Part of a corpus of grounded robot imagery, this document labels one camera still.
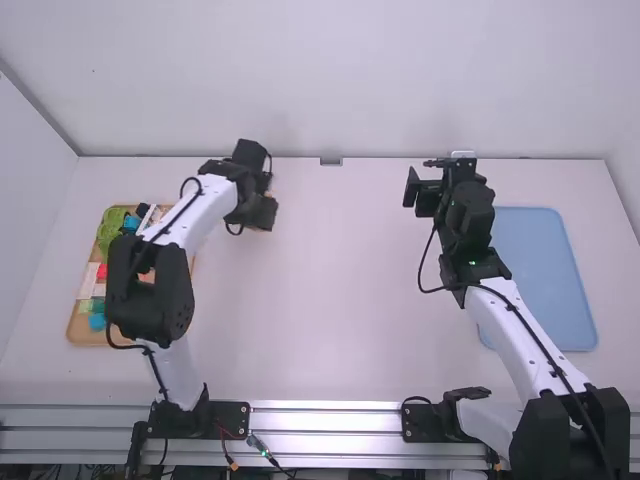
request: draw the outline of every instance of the light blue mat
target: light blue mat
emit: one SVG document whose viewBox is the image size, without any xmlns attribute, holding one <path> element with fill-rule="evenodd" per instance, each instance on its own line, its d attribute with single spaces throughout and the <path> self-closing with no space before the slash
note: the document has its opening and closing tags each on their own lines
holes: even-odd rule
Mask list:
<svg viewBox="0 0 640 480">
<path fill-rule="evenodd" d="M 560 350 L 593 350 L 598 334 L 560 214 L 551 208 L 495 210 L 491 244 L 531 313 Z M 482 330 L 479 334 L 493 348 Z"/>
</svg>

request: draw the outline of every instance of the white tabletop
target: white tabletop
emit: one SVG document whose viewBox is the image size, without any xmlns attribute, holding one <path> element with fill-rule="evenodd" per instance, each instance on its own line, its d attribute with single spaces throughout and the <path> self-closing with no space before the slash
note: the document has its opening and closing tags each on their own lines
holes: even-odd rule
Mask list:
<svg viewBox="0 0 640 480">
<path fill-rule="evenodd" d="M 1 402 L 149 403 L 155 386 L 139 353 L 75 347 L 65 330 L 104 209 L 172 202 L 204 160 L 79 163 L 0 363 Z M 402 208 L 402 194 L 408 166 L 420 164 L 274 160 L 274 231 L 231 237 L 218 228 L 196 258 L 188 335 L 212 397 L 399 401 L 483 385 L 516 398 L 451 294 L 416 288 L 431 221 Z M 568 356 L 595 385 L 637 403 L 640 248 L 604 162 L 481 160 L 478 171 L 496 205 L 562 215 L 600 339 Z M 434 245 L 425 285 L 439 285 L 438 254 Z"/>
</svg>

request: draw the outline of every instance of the wooden board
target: wooden board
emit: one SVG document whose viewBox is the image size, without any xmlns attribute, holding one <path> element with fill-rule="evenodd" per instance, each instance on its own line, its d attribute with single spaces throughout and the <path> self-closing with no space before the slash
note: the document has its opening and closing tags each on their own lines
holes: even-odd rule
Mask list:
<svg viewBox="0 0 640 480">
<path fill-rule="evenodd" d="M 133 214 L 135 212 L 137 205 L 114 205 L 113 207 L 110 207 L 110 208 L 114 208 L 114 207 L 126 208 L 126 210 L 129 213 Z M 158 205 L 156 206 L 156 208 L 160 212 L 162 212 L 162 214 L 164 214 L 171 208 L 171 205 Z M 85 270 L 85 273 L 83 274 L 82 282 L 85 281 L 85 278 L 88 275 L 89 265 L 95 264 L 95 263 L 100 263 L 100 264 L 106 263 L 104 262 L 102 252 L 100 251 L 100 248 L 98 246 L 97 232 L 96 232 L 96 240 L 93 243 L 91 254 L 89 255 L 89 259 L 87 260 L 87 270 Z M 193 258 L 189 262 L 189 268 L 191 271 L 193 271 Z M 144 277 L 146 281 L 153 283 L 154 271 L 152 270 Z M 102 288 L 106 288 L 106 279 L 97 279 L 95 281 L 95 284 L 98 286 L 101 286 L 104 284 L 105 287 L 102 287 Z M 95 296 L 92 298 L 104 298 L 104 297 Z M 82 300 L 76 298 L 76 301 L 73 306 L 73 311 L 71 312 L 71 317 L 69 318 L 69 324 L 67 326 L 67 333 L 66 333 L 67 340 L 69 340 L 69 342 L 71 342 L 73 345 L 80 346 L 80 347 L 108 346 L 107 339 L 105 336 L 105 331 L 104 330 L 94 331 L 89 327 L 89 313 L 82 311 L 82 308 L 81 308 L 82 305 L 83 305 Z M 120 334 L 120 329 L 116 326 L 111 327 L 111 338 L 116 344 L 119 344 L 119 345 L 126 345 L 126 344 L 132 343 L 131 340 L 124 338 Z"/>
</svg>

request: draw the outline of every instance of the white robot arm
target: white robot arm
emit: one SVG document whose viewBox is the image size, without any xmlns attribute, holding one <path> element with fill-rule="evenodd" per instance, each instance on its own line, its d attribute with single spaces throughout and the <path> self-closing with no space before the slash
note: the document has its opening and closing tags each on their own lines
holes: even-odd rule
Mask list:
<svg viewBox="0 0 640 480">
<path fill-rule="evenodd" d="M 266 159 L 268 172 L 263 171 Z M 210 401 L 194 366 L 185 335 L 195 310 L 189 259 L 223 221 L 234 235 L 245 226 L 271 231 L 278 208 L 266 195 L 271 178 L 267 151 L 256 142 L 240 140 L 230 159 L 209 160 L 197 176 L 185 180 L 180 200 L 157 225 L 141 236 L 119 236 L 109 246 L 107 341 L 116 349 L 140 349 L 160 387 L 149 420 L 134 425 L 127 479 L 136 475 L 147 438 L 223 438 L 229 426 L 222 425 L 225 419 L 239 421 L 244 428 L 236 431 L 241 428 L 241 434 L 248 430 L 248 404 Z M 239 225 L 239 230 L 234 233 L 229 225 Z M 153 284 L 138 276 L 151 268 Z M 111 325 L 135 343 L 116 345 Z M 234 413 L 225 417 L 227 410 Z"/>
<path fill-rule="evenodd" d="M 483 387 L 447 392 L 437 405 L 408 408 L 405 401 L 405 441 L 478 439 L 507 460 L 518 479 L 623 477 L 629 471 L 629 406 L 615 388 L 593 386 L 523 302 L 511 272 L 489 246 L 495 193 L 476 164 L 475 158 L 425 162 L 443 169 L 441 180 L 421 180 L 415 169 L 409 171 L 403 206 L 415 206 L 418 217 L 433 217 L 426 248 L 435 233 L 442 245 L 443 286 L 425 290 L 420 274 L 418 286 L 422 293 L 451 291 L 488 333 L 524 409 L 494 402 Z"/>
</svg>

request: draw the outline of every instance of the white backdrop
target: white backdrop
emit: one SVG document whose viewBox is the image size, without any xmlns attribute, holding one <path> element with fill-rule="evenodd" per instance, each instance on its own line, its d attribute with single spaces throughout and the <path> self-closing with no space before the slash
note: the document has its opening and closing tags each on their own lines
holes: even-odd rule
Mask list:
<svg viewBox="0 0 640 480">
<path fill-rule="evenodd" d="M 1 71 L 0 162 L 2 356 L 78 157 Z"/>
<path fill-rule="evenodd" d="M 640 232 L 635 0 L 0 0 L 85 155 L 602 157 Z"/>
</svg>

